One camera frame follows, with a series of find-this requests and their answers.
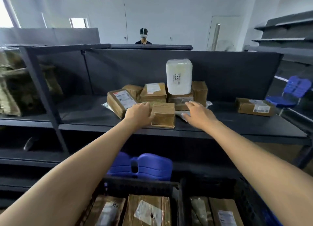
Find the black plastic crate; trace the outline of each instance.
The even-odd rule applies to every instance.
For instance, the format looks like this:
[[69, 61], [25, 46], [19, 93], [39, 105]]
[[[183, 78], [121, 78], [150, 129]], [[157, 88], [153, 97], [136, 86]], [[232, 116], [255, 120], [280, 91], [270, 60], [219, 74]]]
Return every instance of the black plastic crate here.
[[191, 196], [233, 199], [245, 226], [266, 226], [260, 197], [245, 179], [217, 179], [206, 177], [183, 178], [185, 225], [191, 225]]
[[[76, 225], [84, 225], [84, 222], [92, 209], [92, 205], [94, 204], [96, 197], [100, 194], [126, 198], [126, 200], [129, 194], [169, 197], [171, 205], [172, 226], [185, 226], [182, 187], [179, 183], [148, 181], [121, 177], [106, 177], [100, 182], [95, 192], [93, 193], [89, 205], [82, 213]], [[122, 212], [119, 225], [121, 225], [123, 222], [125, 209], [126, 207], [124, 207]]]

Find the person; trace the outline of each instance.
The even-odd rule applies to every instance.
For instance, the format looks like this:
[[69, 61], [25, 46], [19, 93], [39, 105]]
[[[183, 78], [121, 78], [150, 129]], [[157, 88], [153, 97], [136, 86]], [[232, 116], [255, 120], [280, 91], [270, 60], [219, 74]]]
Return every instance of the person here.
[[140, 31], [140, 41], [136, 42], [135, 44], [152, 44], [151, 42], [147, 41], [148, 30], [146, 28], [141, 28]]
[[[312, 225], [313, 177], [187, 102], [186, 120], [211, 135], [284, 226]], [[51, 169], [0, 215], [1, 226], [74, 225], [127, 139], [150, 125], [150, 104], [129, 108], [115, 127]]]

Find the cardboard box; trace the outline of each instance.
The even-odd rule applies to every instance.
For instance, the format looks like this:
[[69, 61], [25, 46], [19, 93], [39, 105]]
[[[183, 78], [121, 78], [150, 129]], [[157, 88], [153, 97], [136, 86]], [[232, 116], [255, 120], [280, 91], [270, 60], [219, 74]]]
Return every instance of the cardboard box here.
[[140, 102], [140, 94], [143, 90], [143, 87], [128, 84], [122, 87], [122, 89], [126, 89], [137, 102]]
[[167, 94], [164, 83], [145, 84], [141, 94], [141, 102], [166, 102]]
[[124, 118], [128, 108], [137, 103], [126, 89], [108, 92], [107, 102], [120, 119]]
[[129, 195], [122, 226], [171, 226], [169, 197]]
[[174, 103], [155, 102], [152, 113], [155, 114], [155, 118], [151, 123], [153, 127], [175, 128]]
[[84, 226], [96, 226], [98, 225], [97, 222], [99, 221], [100, 223], [103, 217], [110, 218], [110, 220], [107, 221], [109, 224], [99, 224], [99, 226], [117, 226], [125, 202], [125, 198], [99, 195], [92, 206]]
[[206, 105], [208, 88], [204, 81], [192, 81], [191, 89], [194, 92], [194, 101]]
[[203, 196], [190, 197], [192, 226], [214, 226], [209, 200]]
[[268, 116], [275, 114], [275, 106], [265, 100], [254, 100], [248, 98], [236, 98], [238, 113]]
[[236, 203], [232, 199], [209, 198], [215, 226], [244, 226]]
[[193, 101], [194, 100], [194, 93], [191, 90], [190, 94], [185, 95], [173, 95], [168, 94], [167, 96], [167, 102], [172, 102], [175, 104], [175, 110], [177, 111], [185, 111], [189, 110], [189, 108], [186, 106], [185, 102]]

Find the floor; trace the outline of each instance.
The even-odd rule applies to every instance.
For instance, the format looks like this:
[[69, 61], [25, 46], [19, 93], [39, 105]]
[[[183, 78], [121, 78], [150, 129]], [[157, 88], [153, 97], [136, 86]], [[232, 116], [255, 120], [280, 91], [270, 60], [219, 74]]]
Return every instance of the floor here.
[[[297, 156], [297, 153], [302, 148], [300, 145], [286, 145], [286, 144], [272, 144], [272, 143], [257, 143], [263, 149], [275, 154], [281, 159], [292, 162], [292, 160]], [[304, 171], [311, 176], [313, 176], [313, 160], [309, 162]]]

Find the hand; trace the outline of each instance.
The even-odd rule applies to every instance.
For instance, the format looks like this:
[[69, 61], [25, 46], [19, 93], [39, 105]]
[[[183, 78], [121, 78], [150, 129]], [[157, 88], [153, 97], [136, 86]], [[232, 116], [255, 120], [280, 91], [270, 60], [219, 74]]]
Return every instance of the hand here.
[[140, 129], [144, 126], [151, 125], [154, 119], [154, 114], [150, 113], [150, 103], [142, 102], [134, 104], [131, 108], [127, 109], [125, 118], [123, 120], [130, 120], [136, 129]]
[[213, 112], [200, 103], [186, 102], [185, 104], [190, 110], [190, 116], [186, 113], [184, 113], [183, 116], [190, 125], [208, 132], [210, 127], [220, 123]]

